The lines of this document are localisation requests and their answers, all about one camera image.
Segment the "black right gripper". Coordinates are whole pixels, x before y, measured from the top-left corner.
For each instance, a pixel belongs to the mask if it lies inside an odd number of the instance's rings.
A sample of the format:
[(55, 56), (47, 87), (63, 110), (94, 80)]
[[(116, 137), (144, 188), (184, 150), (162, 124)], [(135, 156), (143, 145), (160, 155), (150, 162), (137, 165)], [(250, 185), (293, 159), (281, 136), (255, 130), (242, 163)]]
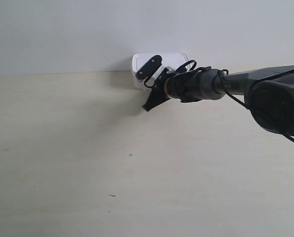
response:
[(146, 102), (142, 105), (145, 111), (148, 112), (169, 99), (178, 98), (176, 92), (176, 75), (177, 73), (174, 70), (161, 71), (154, 82), (154, 87)]

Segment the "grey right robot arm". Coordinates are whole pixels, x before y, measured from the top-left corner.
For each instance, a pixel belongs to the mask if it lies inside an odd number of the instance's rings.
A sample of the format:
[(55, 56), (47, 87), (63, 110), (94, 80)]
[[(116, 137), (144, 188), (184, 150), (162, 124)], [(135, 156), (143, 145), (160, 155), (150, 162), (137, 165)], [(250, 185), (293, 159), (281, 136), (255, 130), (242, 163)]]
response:
[(294, 137), (294, 65), (232, 74), (212, 67), (164, 73), (142, 107), (150, 111), (170, 99), (193, 103), (225, 95), (249, 110), (264, 130)]

